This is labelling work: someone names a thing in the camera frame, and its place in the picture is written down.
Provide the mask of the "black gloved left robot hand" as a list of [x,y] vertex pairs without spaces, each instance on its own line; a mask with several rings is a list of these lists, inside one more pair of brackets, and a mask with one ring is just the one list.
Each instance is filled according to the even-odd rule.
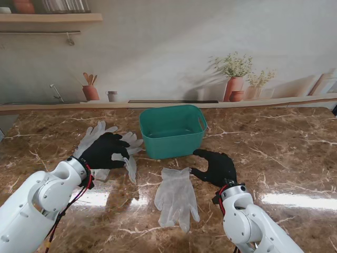
[[127,149],[130,144],[122,141],[122,136],[113,133],[104,133],[93,142],[82,155],[80,160],[89,165],[90,169],[117,169],[125,165],[124,160],[112,160],[113,154],[121,154],[122,157],[130,158]]

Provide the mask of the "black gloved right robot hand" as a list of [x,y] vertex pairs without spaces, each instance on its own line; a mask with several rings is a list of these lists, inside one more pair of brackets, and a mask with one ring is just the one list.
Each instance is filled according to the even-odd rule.
[[198,179],[220,188],[231,181],[237,183],[233,160],[227,154],[196,149],[193,155],[204,158],[208,162],[208,169],[205,172],[197,168],[190,168],[190,173]]

